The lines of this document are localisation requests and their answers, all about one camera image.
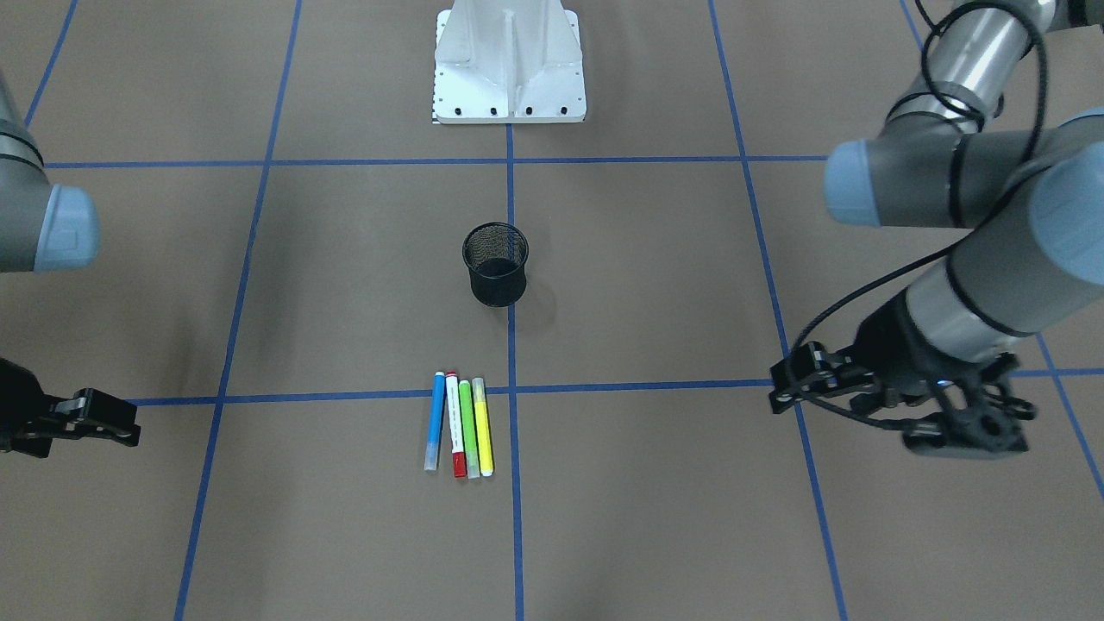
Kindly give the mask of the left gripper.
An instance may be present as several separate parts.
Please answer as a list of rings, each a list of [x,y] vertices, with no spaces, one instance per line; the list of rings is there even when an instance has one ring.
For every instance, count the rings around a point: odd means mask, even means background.
[[[985,354],[979,362],[944,354],[919,333],[903,293],[861,323],[850,358],[871,373],[873,386],[851,399],[854,412],[873,414],[936,400],[938,411],[900,433],[903,448],[914,455],[1010,457],[1029,451],[1025,422],[1036,419],[1036,406],[1011,392],[1009,373],[1019,368],[1016,354]],[[951,400],[949,382],[958,386],[963,406]]]

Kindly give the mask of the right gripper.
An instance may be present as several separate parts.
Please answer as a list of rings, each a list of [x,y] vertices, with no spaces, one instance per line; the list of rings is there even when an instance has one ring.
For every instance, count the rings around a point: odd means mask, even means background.
[[[60,401],[46,394],[35,373],[1,358],[1,451],[31,457],[47,457],[53,439],[104,439],[123,448],[137,448],[141,427],[135,421],[137,406],[98,389],[79,389]],[[28,425],[45,418],[47,436],[26,439]]]

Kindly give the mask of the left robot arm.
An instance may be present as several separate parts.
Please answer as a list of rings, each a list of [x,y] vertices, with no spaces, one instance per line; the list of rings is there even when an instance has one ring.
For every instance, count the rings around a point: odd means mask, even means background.
[[[1013,346],[1101,299],[1101,109],[1044,128],[1045,33],[1089,25],[1100,1],[959,1],[879,136],[825,164],[840,223],[966,231],[843,350],[861,421],[936,402],[881,421],[916,455],[1025,452],[1036,408],[1009,385]]]

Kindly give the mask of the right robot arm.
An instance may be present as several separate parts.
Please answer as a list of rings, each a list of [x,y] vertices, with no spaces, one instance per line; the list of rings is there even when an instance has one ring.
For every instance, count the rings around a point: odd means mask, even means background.
[[[100,228],[91,194],[52,185],[35,138],[1,83],[1,271],[44,273],[87,267]],[[99,439],[137,448],[137,408],[94,388],[70,398],[44,392],[35,373],[1,361],[1,449],[45,459],[56,440]]]

